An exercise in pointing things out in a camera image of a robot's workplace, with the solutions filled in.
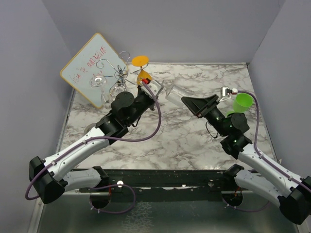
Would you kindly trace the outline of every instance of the white marble table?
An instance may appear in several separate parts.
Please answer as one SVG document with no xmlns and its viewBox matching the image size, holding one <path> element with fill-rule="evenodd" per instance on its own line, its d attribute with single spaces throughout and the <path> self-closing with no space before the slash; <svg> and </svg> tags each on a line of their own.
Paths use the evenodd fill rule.
<svg viewBox="0 0 311 233">
<path fill-rule="evenodd" d="M 193 96 L 208 97 L 219 95 L 222 86 L 244 89 L 253 92 L 246 65 L 152 65 L 148 71 L 154 79 L 164 80 L 188 89 Z M 137 75 L 130 75 L 134 81 Z M 135 95 L 135 87 L 128 85 Z M 197 119 L 186 108 L 178 108 L 159 96 L 162 111 L 162 124 L 152 139 L 140 143 L 116 142 L 98 151 L 81 162 L 78 168 L 102 166 L 111 169 L 227 169 L 234 163 L 244 165 L 227 155 L 220 144 L 222 138 L 213 139 L 205 129 L 204 118 Z M 233 100 L 221 102 L 218 108 L 225 114 L 232 109 Z M 65 130 L 62 149 L 79 139 L 91 123 L 99 121 L 108 111 L 95 109 L 81 95 L 76 94 Z M 256 112 L 255 106 L 245 113 L 250 130 L 245 134 L 254 140 Z M 157 126 L 157 112 L 147 111 L 138 126 L 130 128 L 124 138 L 142 138 L 151 134 Z M 215 130 L 209 126 L 211 133 Z M 258 147 L 273 157 L 270 141 L 263 120 L 260 118 Z"/>
</svg>

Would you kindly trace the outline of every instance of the green cup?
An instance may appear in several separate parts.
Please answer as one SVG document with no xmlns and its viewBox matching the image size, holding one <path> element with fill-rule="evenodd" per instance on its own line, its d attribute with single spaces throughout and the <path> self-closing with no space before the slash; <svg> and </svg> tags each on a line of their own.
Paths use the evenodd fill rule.
<svg viewBox="0 0 311 233">
<path fill-rule="evenodd" d="M 234 111 L 233 111 L 233 110 L 228 111 L 228 112 L 226 113 L 226 117 L 228 117 L 231 113 L 234 113 Z"/>
<path fill-rule="evenodd" d="M 253 98 L 246 94 L 246 93 L 240 93 L 235 98 L 235 101 L 233 103 L 233 110 L 236 113 L 243 113 L 247 109 L 249 109 L 250 106 L 253 104 Z"/>
</svg>

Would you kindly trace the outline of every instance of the white wall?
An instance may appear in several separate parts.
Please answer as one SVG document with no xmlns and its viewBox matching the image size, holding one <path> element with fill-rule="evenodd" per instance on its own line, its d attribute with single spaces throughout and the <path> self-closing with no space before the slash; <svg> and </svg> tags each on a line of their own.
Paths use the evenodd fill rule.
<svg viewBox="0 0 311 233">
<path fill-rule="evenodd" d="M 0 1 L 0 232 L 27 232 L 28 164 L 55 152 L 71 88 L 70 59 L 40 0 Z"/>
<path fill-rule="evenodd" d="M 276 155 L 303 177 L 311 176 L 310 12 L 310 0 L 286 0 L 249 66 Z"/>
<path fill-rule="evenodd" d="M 103 34 L 152 62 L 250 62 L 284 0 L 42 0 L 74 55 Z"/>
</svg>

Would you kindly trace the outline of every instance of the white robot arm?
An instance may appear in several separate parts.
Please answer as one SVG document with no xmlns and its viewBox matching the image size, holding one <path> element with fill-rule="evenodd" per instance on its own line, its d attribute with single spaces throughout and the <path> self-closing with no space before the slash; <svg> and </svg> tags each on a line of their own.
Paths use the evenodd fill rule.
<svg viewBox="0 0 311 233">
<path fill-rule="evenodd" d="M 81 161 L 93 153 L 108 147 L 116 140 L 140 142 L 153 137 L 160 128 L 161 112 L 157 97 L 163 90 L 163 85 L 156 80 L 143 80 L 138 87 L 136 98 L 130 92 L 121 92 L 111 103 L 111 111 L 105 115 L 81 139 L 66 149 L 45 158 L 35 157 L 29 164 L 30 185 L 26 190 L 26 199 L 34 200 L 40 197 L 43 203 L 51 203 L 64 192 L 78 188 L 94 188 L 103 186 L 109 177 L 101 167 L 94 167 L 83 171 L 71 171 Z M 137 121 L 149 108 L 156 105 L 159 122 L 156 130 L 143 139 L 123 139 L 128 133 L 127 127 Z M 38 196 L 29 197 L 30 188 L 34 186 Z"/>
<path fill-rule="evenodd" d="M 237 92 L 236 89 L 222 88 L 220 101 L 227 99 L 230 93 L 237 94 Z M 248 94 L 254 98 L 258 109 L 255 96 Z M 311 177 L 301 178 L 257 148 L 259 115 L 255 142 L 252 145 L 252 141 L 244 136 L 249 130 L 245 115 L 232 113 L 225 117 L 217 108 L 220 102 L 217 95 L 205 99 L 182 97 L 181 100 L 195 116 L 206 118 L 220 136 L 226 137 L 221 144 L 227 154 L 250 165 L 260 175 L 234 165 L 224 173 L 226 176 L 233 178 L 239 187 L 268 199 L 293 223 L 301 224 L 311 214 Z"/>
</svg>

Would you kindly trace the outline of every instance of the clear plastic cup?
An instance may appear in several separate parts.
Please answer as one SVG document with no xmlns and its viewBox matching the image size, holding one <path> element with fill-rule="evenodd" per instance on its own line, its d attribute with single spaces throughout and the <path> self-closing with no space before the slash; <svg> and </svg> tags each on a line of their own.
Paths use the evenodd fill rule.
<svg viewBox="0 0 311 233">
<path fill-rule="evenodd" d="M 250 106 L 253 104 L 253 98 L 246 94 L 246 93 L 240 93 L 235 98 L 235 101 L 233 102 L 233 110 L 236 113 L 243 113 L 249 109 Z"/>
<path fill-rule="evenodd" d="M 181 101 L 181 98 L 184 96 L 190 96 L 191 94 L 182 89 L 181 87 L 177 85 L 172 85 L 166 90 L 166 96 L 165 98 L 172 102 L 173 104 L 177 105 L 178 107 L 183 107 L 185 106 L 184 103 Z"/>
</svg>

